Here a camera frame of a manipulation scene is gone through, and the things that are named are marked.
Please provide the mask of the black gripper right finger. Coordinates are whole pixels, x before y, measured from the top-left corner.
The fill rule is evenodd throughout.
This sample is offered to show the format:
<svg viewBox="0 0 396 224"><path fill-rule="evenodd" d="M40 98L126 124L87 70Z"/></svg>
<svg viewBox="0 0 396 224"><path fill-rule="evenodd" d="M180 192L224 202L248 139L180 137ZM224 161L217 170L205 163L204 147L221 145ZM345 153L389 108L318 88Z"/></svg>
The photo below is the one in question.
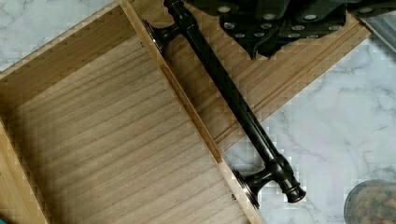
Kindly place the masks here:
<svg viewBox="0 0 396 224"><path fill-rule="evenodd" d="M345 4L289 4L282 17L279 46L341 30L346 24L346 9Z"/></svg>

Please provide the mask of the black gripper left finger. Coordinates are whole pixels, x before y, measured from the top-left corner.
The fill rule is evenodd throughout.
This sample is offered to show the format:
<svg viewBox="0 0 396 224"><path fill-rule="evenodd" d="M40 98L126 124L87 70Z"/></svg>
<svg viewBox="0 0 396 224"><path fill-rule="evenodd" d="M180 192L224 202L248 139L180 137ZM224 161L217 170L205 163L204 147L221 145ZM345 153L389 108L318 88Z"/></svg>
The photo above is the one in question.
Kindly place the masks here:
<svg viewBox="0 0 396 224"><path fill-rule="evenodd" d="M258 18L253 13L227 13L219 16L219 25L255 60L258 55L271 58L289 44L281 36L285 21L274 13L264 13Z"/></svg>

